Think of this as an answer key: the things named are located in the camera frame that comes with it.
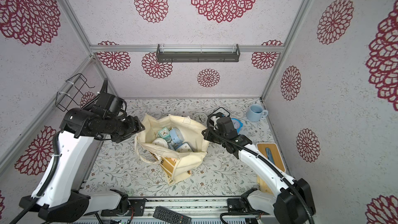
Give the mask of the blue twin bell alarm clock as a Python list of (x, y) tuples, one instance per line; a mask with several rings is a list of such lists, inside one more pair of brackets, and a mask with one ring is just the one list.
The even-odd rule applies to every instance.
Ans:
[(243, 123), (239, 119), (236, 119), (236, 118), (231, 118), (231, 120), (232, 120), (234, 128), (237, 130), (237, 133), (239, 134), (243, 127)]

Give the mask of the mint green square alarm clock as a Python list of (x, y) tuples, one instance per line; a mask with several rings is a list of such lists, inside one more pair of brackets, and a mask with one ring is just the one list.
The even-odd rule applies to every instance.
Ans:
[(168, 128), (162, 128), (160, 131), (158, 131), (158, 138), (162, 138), (167, 143), (170, 143), (172, 141), (170, 130)]

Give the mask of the light blue square alarm clock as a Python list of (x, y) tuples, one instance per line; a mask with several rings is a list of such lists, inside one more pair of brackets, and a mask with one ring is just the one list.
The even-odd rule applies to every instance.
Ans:
[(178, 128), (171, 129), (170, 137), (174, 145), (178, 145), (184, 141), (184, 137)]

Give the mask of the beige canvas tote bag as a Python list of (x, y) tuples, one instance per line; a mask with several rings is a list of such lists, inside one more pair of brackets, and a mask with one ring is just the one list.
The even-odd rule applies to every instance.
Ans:
[[(199, 167), (205, 156), (209, 141), (204, 140), (202, 131), (205, 126), (190, 117), (168, 115), (161, 119), (155, 119), (150, 115), (145, 115), (142, 124), (145, 130), (136, 135), (134, 148), (137, 156), (142, 162), (147, 164), (159, 165), (165, 175), (168, 185), (174, 185), (189, 178), (192, 170)], [(162, 128), (178, 128), (183, 137), (182, 143), (188, 143), (194, 152), (178, 153), (171, 141), (169, 149), (153, 145), (152, 142), (158, 138), (158, 131)]]

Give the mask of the black square alarm clock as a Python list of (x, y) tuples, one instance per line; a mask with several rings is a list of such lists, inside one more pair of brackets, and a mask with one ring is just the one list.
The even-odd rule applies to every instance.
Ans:
[(230, 117), (230, 112), (224, 107), (219, 107), (208, 115), (209, 118)]

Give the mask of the white round alarm clock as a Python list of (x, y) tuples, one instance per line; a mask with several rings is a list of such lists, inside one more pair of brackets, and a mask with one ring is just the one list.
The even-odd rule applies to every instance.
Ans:
[(166, 149), (169, 149), (169, 144), (163, 138), (157, 138), (152, 142), (153, 145), (157, 145)]
[(196, 113), (193, 115), (193, 120), (205, 125), (207, 122), (207, 115), (205, 113)]

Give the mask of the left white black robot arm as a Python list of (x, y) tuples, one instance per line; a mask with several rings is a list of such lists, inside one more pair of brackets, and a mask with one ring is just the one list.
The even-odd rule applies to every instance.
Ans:
[(21, 198), (23, 209), (11, 223), (28, 212), (37, 212), (45, 223), (73, 223), (84, 215), (110, 210), (125, 215), (131, 209), (128, 196), (119, 190), (83, 195), (73, 189), (81, 163), (95, 141), (107, 136), (119, 144), (145, 130), (136, 116), (126, 113), (124, 99), (108, 93), (104, 79), (98, 95), (82, 108), (69, 110), (52, 139), (53, 155), (39, 185), (30, 196)]

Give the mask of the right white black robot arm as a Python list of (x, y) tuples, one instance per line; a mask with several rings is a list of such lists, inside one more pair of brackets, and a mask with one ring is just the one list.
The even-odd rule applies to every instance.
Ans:
[(315, 222), (315, 202), (309, 183), (295, 179), (279, 169), (253, 144), (247, 136), (239, 134), (232, 119), (221, 112), (213, 112), (206, 118), (205, 140), (219, 144), (249, 166), (269, 187), (269, 194), (251, 189), (237, 201), (238, 209), (220, 215), (273, 216), (280, 224), (304, 224)]

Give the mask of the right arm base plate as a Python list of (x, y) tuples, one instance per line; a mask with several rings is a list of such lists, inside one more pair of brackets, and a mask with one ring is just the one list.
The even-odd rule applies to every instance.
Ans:
[(227, 199), (227, 207), (228, 207), (228, 213), (233, 213), (233, 214), (265, 214), (268, 215), (267, 212), (260, 211), (260, 210), (255, 210), (252, 208), (247, 200), (244, 200), (242, 198), (228, 198)]

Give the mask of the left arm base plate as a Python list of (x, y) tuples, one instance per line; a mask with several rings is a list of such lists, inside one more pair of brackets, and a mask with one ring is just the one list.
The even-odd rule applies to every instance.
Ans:
[(102, 217), (127, 217), (127, 216), (143, 216), (146, 199), (130, 199), (122, 200), (121, 203), (115, 209), (106, 209), (101, 211)]

